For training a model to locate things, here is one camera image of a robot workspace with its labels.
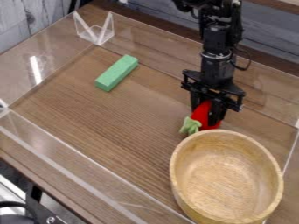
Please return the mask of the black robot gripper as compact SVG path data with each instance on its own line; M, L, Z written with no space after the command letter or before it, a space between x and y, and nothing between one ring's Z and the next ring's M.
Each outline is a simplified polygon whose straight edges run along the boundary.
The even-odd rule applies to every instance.
M182 71L182 88L192 93L192 110L212 100L209 125L217 125L226 116L229 109L240 112L242 110L246 92L234 83L237 55L201 54L201 71L185 69Z

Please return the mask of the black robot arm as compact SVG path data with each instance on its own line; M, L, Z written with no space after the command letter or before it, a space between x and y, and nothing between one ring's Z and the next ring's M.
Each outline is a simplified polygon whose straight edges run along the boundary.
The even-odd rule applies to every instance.
M244 38L242 0L173 0L177 9L200 20L201 70L182 71L182 88L192 93L192 111L209 106L204 113L209 127L217 126L228 111L242 110L246 91L234 82L240 66L237 50Z

